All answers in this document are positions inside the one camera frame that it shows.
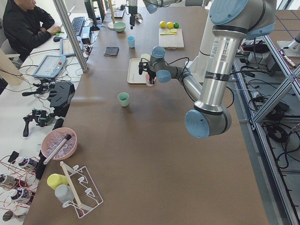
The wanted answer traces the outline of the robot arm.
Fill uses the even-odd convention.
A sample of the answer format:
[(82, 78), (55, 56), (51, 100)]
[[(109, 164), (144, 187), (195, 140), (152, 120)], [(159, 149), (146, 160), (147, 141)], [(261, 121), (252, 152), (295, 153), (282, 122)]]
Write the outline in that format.
[[(180, 3), (180, 0), (143, 0), (144, 5), (146, 6), (146, 9), (150, 14), (153, 14), (156, 12), (158, 8), (167, 7), (171, 4), (177, 4)], [(128, 12), (130, 15), (129, 18), (129, 24), (130, 29), (132, 30), (135, 26), (135, 18), (138, 14), (138, 0), (128, 0)]]
[(275, 27), (274, 0), (214, 0), (208, 18), (214, 36), (203, 84), (197, 82), (189, 69), (169, 65), (165, 50), (153, 48), (149, 62), (140, 62), (150, 82), (177, 79), (194, 100), (194, 108), (185, 115), (187, 131), (196, 138), (219, 135), (231, 125), (231, 115), (222, 105), (236, 52), (245, 38), (270, 34)]

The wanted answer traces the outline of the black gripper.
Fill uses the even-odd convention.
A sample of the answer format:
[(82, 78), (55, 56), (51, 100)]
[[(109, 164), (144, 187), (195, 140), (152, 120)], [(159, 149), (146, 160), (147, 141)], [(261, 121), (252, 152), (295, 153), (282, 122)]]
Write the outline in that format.
[(135, 15), (137, 12), (137, 6), (128, 6), (128, 12), (130, 14), (130, 29), (132, 30), (135, 26)]
[(149, 70), (148, 75), (149, 75), (149, 85), (154, 85), (154, 80), (156, 78), (156, 72)]

